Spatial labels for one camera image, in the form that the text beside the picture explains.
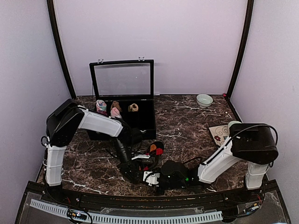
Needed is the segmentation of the black argyle orange red sock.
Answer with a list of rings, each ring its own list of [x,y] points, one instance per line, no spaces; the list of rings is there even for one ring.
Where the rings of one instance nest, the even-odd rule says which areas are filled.
[[[138,166],[140,171],[153,170],[158,162],[160,156],[164,152],[164,144],[161,141],[153,142],[146,151],[146,158],[139,159]]]

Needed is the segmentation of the striped beige maroon sock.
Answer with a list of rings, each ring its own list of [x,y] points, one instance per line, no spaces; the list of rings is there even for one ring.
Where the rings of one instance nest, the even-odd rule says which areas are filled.
[[[139,107],[137,104],[133,103],[128,106],[128,111],[129,112],[137,112],[137,111],[139,111]]]

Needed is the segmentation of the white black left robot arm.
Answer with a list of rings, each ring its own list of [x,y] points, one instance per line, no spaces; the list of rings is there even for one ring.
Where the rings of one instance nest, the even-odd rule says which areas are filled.
[[[46,119],[46,135],[41,138],[47,153],[45,183],[50,186],[49,198],[55,203],[66,200],[66,193],[58,186],[62,183],[64,153],[78,129],[110,136],[120,161],[118,169],[130,182],[138,182],[139,168],[131,150],[137,141],[137,129],[131,128],[123,119],[90,111],[68,99]]]

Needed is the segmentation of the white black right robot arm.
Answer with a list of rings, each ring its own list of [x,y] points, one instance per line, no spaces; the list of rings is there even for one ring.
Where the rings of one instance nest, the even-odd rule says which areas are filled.
[[[154,186],[157,194],[169,189],[207,187],[231,166],[243,160],[248,162],[244,188],[238,198],[249,202],[263,184],[263,177],[278,157],[278,133],[268,124],[241,123],[228,125],[229,136],[209,158],[188,169],[183,163],[166,161],[158,171]]]

